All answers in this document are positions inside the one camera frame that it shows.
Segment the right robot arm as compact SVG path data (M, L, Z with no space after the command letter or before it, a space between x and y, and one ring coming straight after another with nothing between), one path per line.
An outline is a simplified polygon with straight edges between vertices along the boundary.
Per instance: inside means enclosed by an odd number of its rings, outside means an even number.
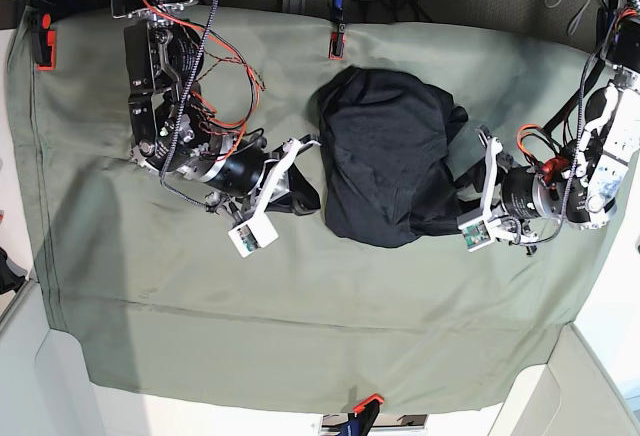
M244 56L204 24L179 16L194 0L112 0L115 18L132 18L124 30L130 95L132 160L154 173L160 185L177 196L171 175L209 187L198 201L185 201L209 213L225 214L234 223L260 211L306 216L321 207L315 188L287 157L296 157L318 140L307 135L269 150L264 131L250 130L248 117L237 121L218 118L204 98L201 80L210 72L206 45L216 42L229 56L213 56L243 68L250 88L251 110L256 109L264 83Z

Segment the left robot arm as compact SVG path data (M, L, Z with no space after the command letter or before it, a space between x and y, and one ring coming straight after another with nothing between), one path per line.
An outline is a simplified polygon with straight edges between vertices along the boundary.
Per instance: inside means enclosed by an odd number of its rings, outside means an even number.
M484 158L462 178L480 198L457 219L468 251L494 242L533 254L556 238L530 226L598 230L616 212L616 195L639 151L639 0L608 0L606 25L577 91L545 125L528 123L515 141L517 163L480 126Z

